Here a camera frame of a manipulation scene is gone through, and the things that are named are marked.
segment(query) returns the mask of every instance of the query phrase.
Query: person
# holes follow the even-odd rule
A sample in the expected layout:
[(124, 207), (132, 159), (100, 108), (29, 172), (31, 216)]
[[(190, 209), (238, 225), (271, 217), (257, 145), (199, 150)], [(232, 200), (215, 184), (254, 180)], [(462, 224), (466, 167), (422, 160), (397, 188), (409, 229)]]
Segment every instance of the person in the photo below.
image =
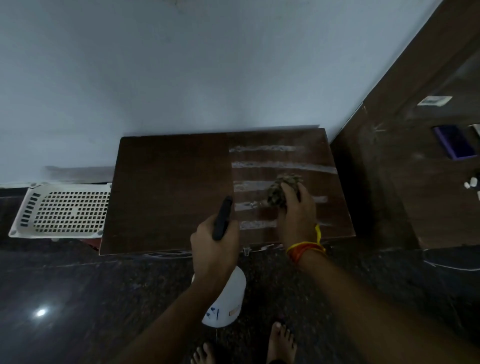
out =
[[(327, 297), (346, 333), (372, 364), (480, 363), (479, 350), (438, 323), (397, 306), (357, 281), (316, 248), (315, 203), (299, 184), (300, 199), (282, 184), (287, 209), (278, 215), (278, 235), (286, 250), (295, 246), (298, 268), (313, 278)], [(115, 359), (115, 363), (178, 363), (183, 348), (237, 264), (239, 224), (232, 220), (220, 243), (212, 239), (215, 216), (190, 238), (195, 280), (176, 301)], [(297, 344), (290, 330), (272, 326), (266, 362), (293, 364)], [(198, 348), (192, 364), (214, 364), (212, 347)]]

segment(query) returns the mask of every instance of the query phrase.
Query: hand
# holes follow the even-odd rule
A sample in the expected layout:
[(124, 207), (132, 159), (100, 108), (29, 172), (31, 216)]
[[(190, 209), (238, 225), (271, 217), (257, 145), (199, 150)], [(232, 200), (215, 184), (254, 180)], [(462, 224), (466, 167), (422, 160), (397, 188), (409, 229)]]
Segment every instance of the hand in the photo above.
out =
[(300, 201), (293, 188), (282, 183), (282, 190), (287, 200), (287, 210), (280, 209), (278, 212), (278, 236), (285, 249), (296, 243), (316, 242), (317, 213), (315, 202), (305, 186), (298, 184)]
[(195, 281), (206, 280), (209, 286), (221, 291), (237, 265), (240, 231), (238, 221), (232, 220), (222, 240), (216, 242), (212, 239), (215, 218), (212, 215), (198, 225), (190, 242)]

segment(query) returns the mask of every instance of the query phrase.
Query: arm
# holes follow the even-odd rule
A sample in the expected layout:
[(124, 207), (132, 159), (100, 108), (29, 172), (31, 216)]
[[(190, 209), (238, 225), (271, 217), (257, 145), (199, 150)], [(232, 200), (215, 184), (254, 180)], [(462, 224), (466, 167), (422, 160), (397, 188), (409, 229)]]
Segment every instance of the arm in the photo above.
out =
[(205, 312), (222, 292), (235, 269), (239, 255), (238, 222), (230, 222), (223, 239), (212, 239), (215, 216), (192, 234), (192, 285), (139, 337), (127, 346), (114, 363), (177, 363), (184, 344)]
[[(295, 192), (282, 185), (288, 212), (278, 217), (279, 235), (285, 248), (302, 241), (315, 241), (315, 203), (299, 185)], [(311, 276), (326, 295), (351, 340), (368, 362), (385, 363), (480, 363), (477, 348), (460, 340), (446, 328), (383, 297), (357, 281), (325, 255), (308, 250), (299, 268)]]

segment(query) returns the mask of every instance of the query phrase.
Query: purple object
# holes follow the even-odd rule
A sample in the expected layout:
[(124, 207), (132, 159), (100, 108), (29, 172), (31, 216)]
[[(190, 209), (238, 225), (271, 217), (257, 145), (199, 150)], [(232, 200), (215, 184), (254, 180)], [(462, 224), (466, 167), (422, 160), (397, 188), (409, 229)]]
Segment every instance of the purple object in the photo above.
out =
[(456, 125), (436, 126), (433, 128), (433, 131), (451, 159), (462, 160), (477, 156), (475, 150)]

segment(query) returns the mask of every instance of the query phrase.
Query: forearm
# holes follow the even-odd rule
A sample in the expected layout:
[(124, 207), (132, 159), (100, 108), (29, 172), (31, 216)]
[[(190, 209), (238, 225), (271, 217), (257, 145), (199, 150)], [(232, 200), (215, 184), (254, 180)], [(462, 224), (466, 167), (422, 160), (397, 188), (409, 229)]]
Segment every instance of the forearm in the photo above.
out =
[(478, 363), (478, 351), (444, 327), (389, 302), (321, 253), (300, 267), (313, 277), (370, 363)]
[(194, 280), (147, 330), (132, 342), (114, 363), (177, 363), (182, 348), (205, 312), (220, 294), (211, 282)]

